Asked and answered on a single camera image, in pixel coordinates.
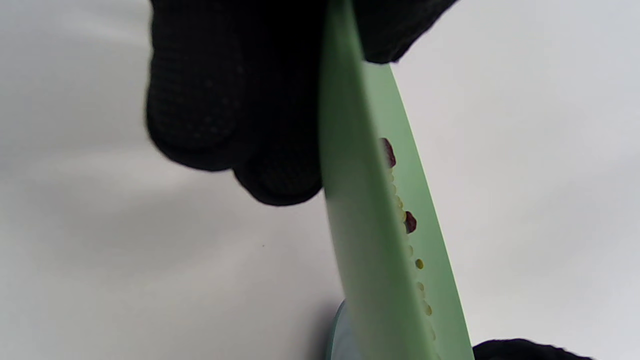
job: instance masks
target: green blade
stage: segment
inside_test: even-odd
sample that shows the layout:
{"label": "green blade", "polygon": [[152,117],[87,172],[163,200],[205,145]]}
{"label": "green blade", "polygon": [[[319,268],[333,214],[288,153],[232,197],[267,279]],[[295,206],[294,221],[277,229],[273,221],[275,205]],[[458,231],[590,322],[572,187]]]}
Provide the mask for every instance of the green blade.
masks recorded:
{"label": "green blade", "polygon": [[[388,65],[367,64],[363,58],[350,1],[331,1],[321,69],[321,163],[358,346],[367,360],[473,360],[393,74]],[[393,147],[393,169],[381,138]],[[411,234],[403,224],[405,210],[417,219]]]}

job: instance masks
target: glove finger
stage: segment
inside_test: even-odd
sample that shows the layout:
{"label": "glove finger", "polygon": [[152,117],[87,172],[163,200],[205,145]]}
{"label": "glove finger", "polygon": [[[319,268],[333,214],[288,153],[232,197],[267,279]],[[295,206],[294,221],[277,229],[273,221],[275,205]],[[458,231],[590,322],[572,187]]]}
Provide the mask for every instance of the glove finger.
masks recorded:
{"label": "glove finger", "polygon": [[457,0],[354,0],[365,58],[398,61]]}
{"label": "glove finger", "polygon": [[279,110],[282,75],[258,0],[155,0],[147,130],[202,170],[246,161]]}
{"label": "glove finger", "polygon": [[525,339],[490,340],[474,346],[476,360],[592,360],[563,348]]}
{"label": "glove finger", "polygon": [[317,115],[326,1],[307,3],[294,12],[295,19],[272,24],[280,64],[287,69],[282,116],[273,123],[273,136],[262,149],[234,167],[242,186],[258,201],[273,206],[305,202],[322,188]]}

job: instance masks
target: gloved hand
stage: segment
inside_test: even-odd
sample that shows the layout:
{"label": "gloved hand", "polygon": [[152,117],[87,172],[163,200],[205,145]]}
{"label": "gloved hand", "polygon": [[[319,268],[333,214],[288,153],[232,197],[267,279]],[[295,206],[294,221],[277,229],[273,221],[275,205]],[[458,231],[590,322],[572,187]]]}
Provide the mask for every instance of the gloved hand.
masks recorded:
{"label": "gloved hand", "polygon": [[592,360],[563,348],[541,345],[525,339],[490,340],[474,346],[476,360]]}
{"label": "gloved hand", "polygon": [[[354,0],[365,57],[397,61],[456,0]],[[169,159],[232,169],[258,201],[322,188],[317,88],[327,0],[151,0],[147,129]]]}

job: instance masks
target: white surface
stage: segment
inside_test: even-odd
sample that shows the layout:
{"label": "white surface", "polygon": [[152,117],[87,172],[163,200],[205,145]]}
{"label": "white surface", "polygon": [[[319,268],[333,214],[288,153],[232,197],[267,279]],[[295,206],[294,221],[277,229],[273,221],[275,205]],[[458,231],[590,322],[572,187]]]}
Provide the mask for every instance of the white surface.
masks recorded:
{"label": "white surface", "polygon": [[[155,152],[146,2],[0,9],[0,358],[319,359],[323,201],[262,207]],[[638,20],[461,0],[396,67],[474,343],[640,352]]]}

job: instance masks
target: red food piece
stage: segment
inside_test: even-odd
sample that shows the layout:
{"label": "red food piece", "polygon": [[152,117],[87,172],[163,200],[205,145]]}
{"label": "red food piece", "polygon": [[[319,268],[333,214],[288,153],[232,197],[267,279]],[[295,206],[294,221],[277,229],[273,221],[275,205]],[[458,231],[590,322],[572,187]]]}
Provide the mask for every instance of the red food piece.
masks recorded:
{"label": "red food piece", "polygon": [[406,220],[404,221],[404,227],[406,228],[406,233],[411,234],[415,231],[415,228],[418,226],[418,220],[413,217],[411,211],[405,211]]}
{"label": "red food piece", "polygon": [[391,147],[391,143],[387,138],[381,138],[380,140],[382,140],[382,146],[385,147],[385,153],[387,154],[389,168],[392,168],[396,165],[396,155],[394,155],[394,148]]}

